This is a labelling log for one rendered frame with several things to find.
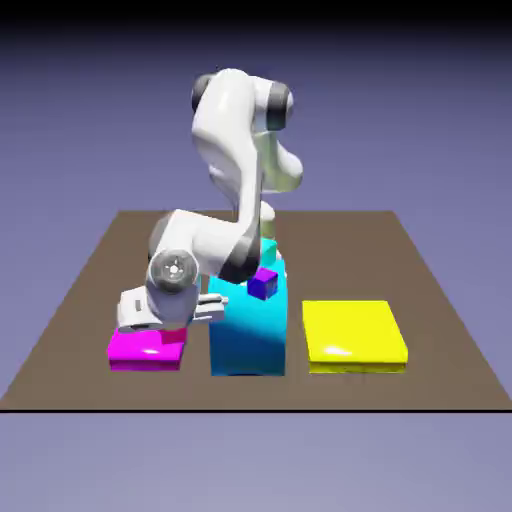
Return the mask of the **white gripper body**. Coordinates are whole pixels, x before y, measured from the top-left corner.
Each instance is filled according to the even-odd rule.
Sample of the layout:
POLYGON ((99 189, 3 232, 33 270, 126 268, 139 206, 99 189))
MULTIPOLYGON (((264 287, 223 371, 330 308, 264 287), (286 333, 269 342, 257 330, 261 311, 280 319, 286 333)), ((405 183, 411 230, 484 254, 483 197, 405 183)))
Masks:
POLYGON ((116 311, 116 327, 121 333, 159 330, 163 323, 148 305, 144 286, 121 293, 116 311))

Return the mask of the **small blue cube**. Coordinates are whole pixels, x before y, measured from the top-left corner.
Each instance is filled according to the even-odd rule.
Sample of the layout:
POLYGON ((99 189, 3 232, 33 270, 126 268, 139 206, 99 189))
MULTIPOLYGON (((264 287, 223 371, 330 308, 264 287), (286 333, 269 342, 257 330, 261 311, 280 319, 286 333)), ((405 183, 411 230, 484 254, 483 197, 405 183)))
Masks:
POLYGON ((247 292, 250 296, 265 301, 277 293, 278 273, 260 267, 255 275, 247 281, 247 292))

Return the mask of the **small teal cube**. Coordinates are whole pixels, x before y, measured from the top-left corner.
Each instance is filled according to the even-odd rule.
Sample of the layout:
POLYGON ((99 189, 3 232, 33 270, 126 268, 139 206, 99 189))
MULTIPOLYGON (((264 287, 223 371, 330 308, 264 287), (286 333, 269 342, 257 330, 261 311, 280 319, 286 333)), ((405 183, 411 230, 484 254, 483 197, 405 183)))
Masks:
POLYGON ((260 266, 270 268, 277 259, 277 242, 269 238, 261 238, 260 266))

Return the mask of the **large magenta box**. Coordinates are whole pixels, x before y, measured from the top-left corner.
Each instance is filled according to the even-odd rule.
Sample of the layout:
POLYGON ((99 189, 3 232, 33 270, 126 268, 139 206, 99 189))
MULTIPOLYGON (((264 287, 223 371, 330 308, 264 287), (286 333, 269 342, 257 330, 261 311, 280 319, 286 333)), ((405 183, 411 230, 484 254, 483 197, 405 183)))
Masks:
POLYGON ((121 333, 116 330, 107 348, 112 371, 178 371, 185 343, 163 345, 161 330, 121 333))

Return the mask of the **large cyan box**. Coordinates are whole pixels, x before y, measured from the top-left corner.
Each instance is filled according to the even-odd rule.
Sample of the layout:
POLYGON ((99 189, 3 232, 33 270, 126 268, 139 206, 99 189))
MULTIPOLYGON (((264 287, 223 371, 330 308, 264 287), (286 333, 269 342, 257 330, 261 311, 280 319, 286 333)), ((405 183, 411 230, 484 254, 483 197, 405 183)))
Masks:
POLYGON ((210 366, 214 376, 283 376, 286 366, 288 287, 285 262, 269 269, 277 274, 277 291, 266 300, 248 293, 245 284, 209 279, 208 291, 229 299, 224 319, 209 326, 210 366))

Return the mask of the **large yellow box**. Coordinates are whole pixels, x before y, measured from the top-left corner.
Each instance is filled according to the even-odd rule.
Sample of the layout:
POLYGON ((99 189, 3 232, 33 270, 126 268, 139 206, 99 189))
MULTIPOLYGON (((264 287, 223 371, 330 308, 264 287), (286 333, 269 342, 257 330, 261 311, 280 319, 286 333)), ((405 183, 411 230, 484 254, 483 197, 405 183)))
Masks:
POLYGON ((305 300, 309 372, 402 373, 408 347, 385 300, 305 300))

